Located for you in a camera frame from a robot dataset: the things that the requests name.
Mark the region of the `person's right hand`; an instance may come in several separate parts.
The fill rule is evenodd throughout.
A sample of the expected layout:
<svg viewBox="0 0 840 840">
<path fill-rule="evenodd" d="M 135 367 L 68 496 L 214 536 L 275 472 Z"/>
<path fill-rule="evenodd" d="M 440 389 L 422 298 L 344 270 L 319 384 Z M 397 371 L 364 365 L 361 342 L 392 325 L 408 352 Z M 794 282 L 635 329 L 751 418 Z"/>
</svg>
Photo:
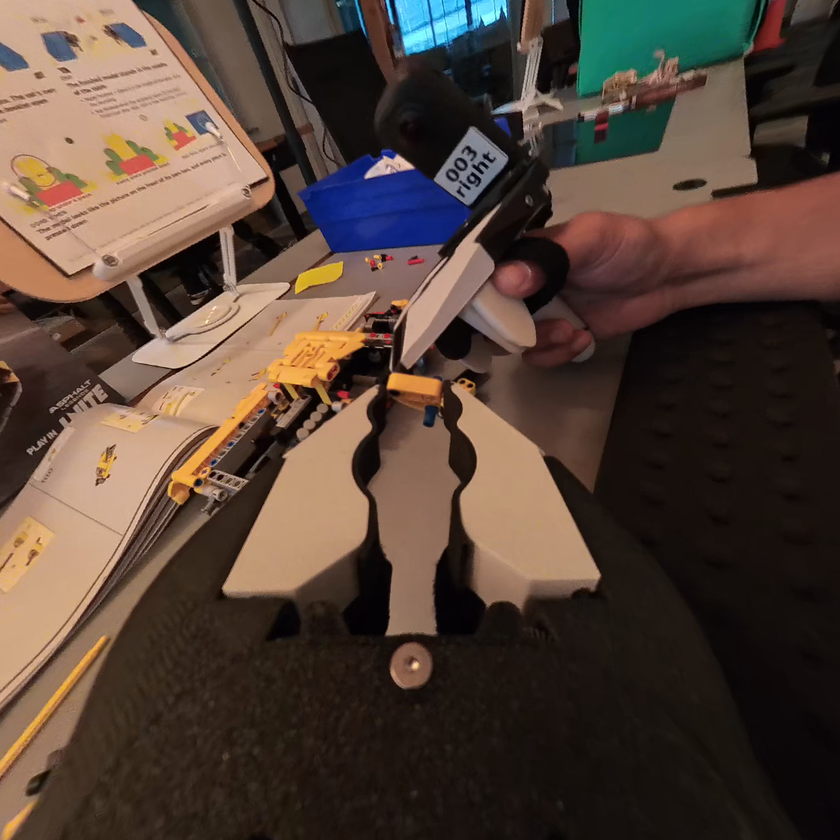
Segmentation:
<svg viewBox="0 0 840 840">
<path fill-rule="evenodd" d="M 666 247 L 654 220 L 583 213 L 531 236 L 547 239 L 567 254 L 570 269 L 560 296 L 584 324 L 576 328 L 561 317 L 539 322 L 535 345 L 523 355 L 531 364 L 567 364 L 594 343 L 666 316 L 661 267 Z"/>
</svg>

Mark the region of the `yellow paper sheet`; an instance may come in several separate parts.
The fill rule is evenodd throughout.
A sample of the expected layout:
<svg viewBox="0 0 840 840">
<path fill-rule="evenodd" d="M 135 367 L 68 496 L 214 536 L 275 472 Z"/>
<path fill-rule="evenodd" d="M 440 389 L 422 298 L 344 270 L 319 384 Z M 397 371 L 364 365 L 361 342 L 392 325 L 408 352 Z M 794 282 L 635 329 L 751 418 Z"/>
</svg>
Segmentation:
<svg viewBox="0 0 840 840">
<path fill-rule="evenodd" d="M 343 261 L 315 266 L 300 273 L 295 282 L 295 294 L 315 288 L 329 285 L 343 276 Z"/>
</svg>

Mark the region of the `white clipboard stand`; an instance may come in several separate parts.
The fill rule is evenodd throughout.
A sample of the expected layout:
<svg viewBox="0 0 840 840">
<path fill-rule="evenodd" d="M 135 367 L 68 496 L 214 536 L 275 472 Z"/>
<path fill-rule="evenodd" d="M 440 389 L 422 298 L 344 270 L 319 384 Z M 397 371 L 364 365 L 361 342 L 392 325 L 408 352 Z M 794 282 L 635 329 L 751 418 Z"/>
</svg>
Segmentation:
<svg viewBox="0 0 840 840">
<path fill-rule="evenodd" d="M 286 282 L 240 286 L 237 282 L 233 222 L 250 208 L 254 191 L 234 182 L 168 213 L 112 242 L 98 253 L 93 276 L 124 281 L 152 340 L 136 350 L 132 362 L 179 370 L 200 360 L 289 289 Z M 161 328 L 143 289 L 140 273 L 183 252 L 209 235 L 218 235 L 223 257 L 223 292 L 174 326 Z"/>
</svg>

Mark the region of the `dark flat panel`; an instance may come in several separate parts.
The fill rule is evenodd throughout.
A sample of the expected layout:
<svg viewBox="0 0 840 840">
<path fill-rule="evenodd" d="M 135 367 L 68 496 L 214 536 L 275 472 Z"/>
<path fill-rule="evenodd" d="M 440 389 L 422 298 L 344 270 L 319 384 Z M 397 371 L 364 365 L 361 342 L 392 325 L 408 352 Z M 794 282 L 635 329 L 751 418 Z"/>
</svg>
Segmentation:
<svg viewBox="0 0 840 840">
<path fill-rule="evenodd" d="M 343 159 L 378 158 L 374 121 L 385 78 L 364 32 L 286 45 L 286 52 Z"/>
</svg>

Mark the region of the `grey desk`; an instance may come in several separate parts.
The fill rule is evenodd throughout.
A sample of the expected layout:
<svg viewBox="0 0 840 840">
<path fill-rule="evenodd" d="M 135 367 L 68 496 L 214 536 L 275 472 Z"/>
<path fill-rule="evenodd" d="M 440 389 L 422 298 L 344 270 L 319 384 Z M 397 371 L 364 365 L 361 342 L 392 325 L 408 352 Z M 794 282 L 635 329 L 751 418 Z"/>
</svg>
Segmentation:
<svg viewBox="0 0 840 840">
<path fill-rule="evenodd" d="M 599 341 L 595 356 L 554 370 L 532 368 L 515 356 L 494 361 L 481 394 L 510 425 L 560 459 L 589 490 L 593 489 L 623 371 L 626 339 Z M 416 412 L 397 406 L 382 438 L 381 472 L 372 490 L 381 511 L 385 552 L 394 564 L 389 634 L 430 633 L 434 563 L 446 542 L 448 496 L 455 477 L 444 456 L 448 436 L 441 423 L 422 428 Z M 108 598 L 49 661 L 16 701 L 2 713 L 2 754 L 31 722 L 101 637 L 109 645 L 47 720 L 1 783 L 2 826 L 31 802 L 25 788 L 42 772 L 49 756 L 62 749 L 107 653 L 142 594 L 189 538 L 206 522 L 201 501 L 192 500 L 160 537 L 146 558 L 111 590 Z"/>
</svg>

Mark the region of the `crumpled white paper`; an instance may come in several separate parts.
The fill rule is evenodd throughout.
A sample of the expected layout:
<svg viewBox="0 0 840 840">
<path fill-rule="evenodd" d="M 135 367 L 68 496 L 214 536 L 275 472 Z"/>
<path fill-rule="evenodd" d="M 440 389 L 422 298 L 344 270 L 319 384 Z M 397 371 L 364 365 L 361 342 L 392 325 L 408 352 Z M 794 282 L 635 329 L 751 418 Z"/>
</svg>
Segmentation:
<svg viewBox="0 0 840 840">
<path fill-rule="evenodd" d="M 399 154 L 389 155 L 383 153 L 364 173 L 366 181 L 404 172 L 413 172 L 415 166 Z"/>
</svg>

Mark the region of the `wall window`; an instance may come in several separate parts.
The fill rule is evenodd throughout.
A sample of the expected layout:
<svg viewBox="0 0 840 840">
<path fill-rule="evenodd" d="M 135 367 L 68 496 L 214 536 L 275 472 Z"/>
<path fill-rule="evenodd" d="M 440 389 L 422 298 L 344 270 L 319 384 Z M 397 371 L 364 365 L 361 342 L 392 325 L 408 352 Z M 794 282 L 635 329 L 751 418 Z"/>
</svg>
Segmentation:
<svg viewBox="0 0 840 840">
<path fill-rule="evenodd" d="M 435 48 L 472 54 L 509 45 L 507 1 L 388 1 L 386 8 L 406 55 Z"/>
</svg>

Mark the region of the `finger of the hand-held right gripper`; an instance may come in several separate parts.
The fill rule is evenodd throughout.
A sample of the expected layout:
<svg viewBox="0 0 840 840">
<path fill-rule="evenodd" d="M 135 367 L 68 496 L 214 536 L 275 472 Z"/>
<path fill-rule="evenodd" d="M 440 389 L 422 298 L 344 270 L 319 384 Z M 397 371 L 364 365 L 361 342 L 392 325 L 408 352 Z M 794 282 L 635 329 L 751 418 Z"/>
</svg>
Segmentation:
<svg viewBox="0 0 840 840">
<path fill-rule="evenodd" d="M 405 305 L 400 312 L 399 318 L 394 323 L 392 332 L 392 352 L 391 352 L 391 373 L 410 374 L 412 366 L 406 365 L 403 360 L 404 356 L 404 342 L 405 342 L 405 321 L 406 316 L 410 310 L 409 305 Z"/>
<path fill-rule="evenodd" d="M 469 323 L 464 310 L 490 278 L 495 261 L 479 237 L 485 225 L 478 225 L 456 246 L 454 252 L 430 272 L 410 298 L 405 321 L 403 360 L 414 365 L 435 345 L 452 322 L 462 322 L 466 329 L 467 351 L 477 329 Z"/>
</svg>

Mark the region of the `thin yellow bar piece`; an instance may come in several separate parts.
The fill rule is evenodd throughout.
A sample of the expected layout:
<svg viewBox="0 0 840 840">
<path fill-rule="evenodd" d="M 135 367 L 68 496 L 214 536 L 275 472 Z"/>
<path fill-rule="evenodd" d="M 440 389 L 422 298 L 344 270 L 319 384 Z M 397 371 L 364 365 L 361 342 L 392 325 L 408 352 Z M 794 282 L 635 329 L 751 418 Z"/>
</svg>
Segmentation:
<svg viewBox="0 0 840 840">
<path fill-rule="evenodd" d="M 109 645 L 110 637 L 101 636 L 99 640 L 85 653 L 75 668 L 60 684 L 54 694 L 47 700 L 45 705 L 38 711 L 35 718 L 22 731 L 16 741 L 5 752 L 1 759 L 1 778 L 3 778 L 16 762 L 25 753 L 31 743 L 44 729 L 49 720 L 56 714 L 60 706 L 65 702 L 70 693 L 75 689 L 81 679 L 87 674 L 89 668 L 97 661 L 104 649 Z"/>
</svg>

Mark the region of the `green sheet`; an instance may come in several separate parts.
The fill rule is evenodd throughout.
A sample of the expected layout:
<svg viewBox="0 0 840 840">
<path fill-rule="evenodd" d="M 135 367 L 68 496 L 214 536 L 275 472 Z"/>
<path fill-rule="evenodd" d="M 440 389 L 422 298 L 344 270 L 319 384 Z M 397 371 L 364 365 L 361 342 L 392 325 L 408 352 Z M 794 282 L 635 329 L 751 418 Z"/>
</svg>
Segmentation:
<svg viewBox="0 0 840 840">
<path fill-rule="evenodd" d="M 677 59 L 679 70 L 715 65 L 742 56 L 752 45 L 766 2 L 757 1 L 581 1 L 567 2 L 580 46 L 576 90 L 600 95 L 617 72 L 639 78 L 659 60 Z M 588 165 L 641 154 L 662 144 L 676 100 L 614 115 L 605 128 L 579 122 L 574 163 Z"/>
</svg>

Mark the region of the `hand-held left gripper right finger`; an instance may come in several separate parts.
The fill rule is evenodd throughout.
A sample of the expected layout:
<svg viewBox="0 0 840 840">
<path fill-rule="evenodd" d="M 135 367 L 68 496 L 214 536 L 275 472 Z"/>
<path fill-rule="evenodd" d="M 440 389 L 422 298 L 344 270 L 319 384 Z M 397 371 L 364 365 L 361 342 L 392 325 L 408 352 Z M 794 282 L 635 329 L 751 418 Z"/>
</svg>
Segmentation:
<svg viewBox="0 0 840 840">
<path fill-rule="evenodd" d="M 444 395 L 458 478 L 448 562 L 479 599 L 564 599 L 601 580 L 541 449 L 459 385 Z"/>
</svg>

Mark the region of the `instruction booklet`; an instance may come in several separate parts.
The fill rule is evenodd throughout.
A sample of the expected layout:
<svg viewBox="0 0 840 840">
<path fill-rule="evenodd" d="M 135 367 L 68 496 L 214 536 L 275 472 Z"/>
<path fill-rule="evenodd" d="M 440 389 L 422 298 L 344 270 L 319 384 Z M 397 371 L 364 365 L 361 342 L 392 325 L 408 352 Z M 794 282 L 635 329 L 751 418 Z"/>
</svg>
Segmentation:
<svg viewBox="0 0 840 840">
<path fill-rule="evenodd" d="M 296 336 L 352 330 L 376 297 L 274 301 L 138 406 L 101 404 L 65 426 L 2 515 L 2 709 L 186 501 L 224 503 L 248 458 L 312 413 L 313 389 L 292 400 L 269 377 Z"/>
</svg>

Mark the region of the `blue plastic bin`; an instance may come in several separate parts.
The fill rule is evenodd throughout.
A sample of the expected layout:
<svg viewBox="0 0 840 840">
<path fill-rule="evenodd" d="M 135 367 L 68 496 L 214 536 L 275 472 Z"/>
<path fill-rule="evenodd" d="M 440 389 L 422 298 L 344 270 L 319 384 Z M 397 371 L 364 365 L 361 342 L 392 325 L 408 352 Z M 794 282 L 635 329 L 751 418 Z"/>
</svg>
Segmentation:
<svg viewBox="0 0 840 840">
<path fill-rule="evenodd" d="M 311 220 L 333 253 L 370 253 L 442 245 L 470 210 L 417 171 L 366 181 L 377 158 L 366 155 L 300 190 Z"/>
</svg>

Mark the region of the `yellow toy car model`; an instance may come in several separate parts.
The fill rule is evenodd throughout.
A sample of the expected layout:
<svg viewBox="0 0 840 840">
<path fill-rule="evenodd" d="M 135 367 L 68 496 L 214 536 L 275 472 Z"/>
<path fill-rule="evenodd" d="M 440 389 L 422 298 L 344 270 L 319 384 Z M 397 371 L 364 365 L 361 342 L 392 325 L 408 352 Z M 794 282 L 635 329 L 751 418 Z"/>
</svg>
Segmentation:
<svg viewBox="0 0 840 840">
<path fill-rule="evenodd" d="M 177 505 L 192 494 L 224 501 L 243 481 L 231 478 L 223 461 L 253 429 L 262 433 L 273 421 L 284 434 L 310 406 L 325 406 L 330 412 L 335 403 L 347 405 L 357 379 L 382 375 L 395 360 L 396 326 L 408 305 L 407 299 L 392 301 L 386 310 L 366 313 L 353 330 L 322 329 L 322 314 L 317 328 L 292 336 L 281 352 L 251 373 L 248 392 L 220 422 L 212 421 L 215 431 L 174 469 L 167 496 Z"/>
</svg>

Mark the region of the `person's right forearm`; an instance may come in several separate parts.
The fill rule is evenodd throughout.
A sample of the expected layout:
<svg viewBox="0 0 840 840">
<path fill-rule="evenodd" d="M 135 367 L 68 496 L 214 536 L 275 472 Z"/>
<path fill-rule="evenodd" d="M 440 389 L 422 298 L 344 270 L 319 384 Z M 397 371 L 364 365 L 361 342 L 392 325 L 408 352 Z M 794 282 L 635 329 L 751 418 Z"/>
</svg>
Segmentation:
<svg viewBox="0 0 840 840">
<path fill-rule="evenodd" d="M 839 174 L 690 206 L 654 226 L 658 290 L 672 312 L 839 300 Z"/>
</svg>

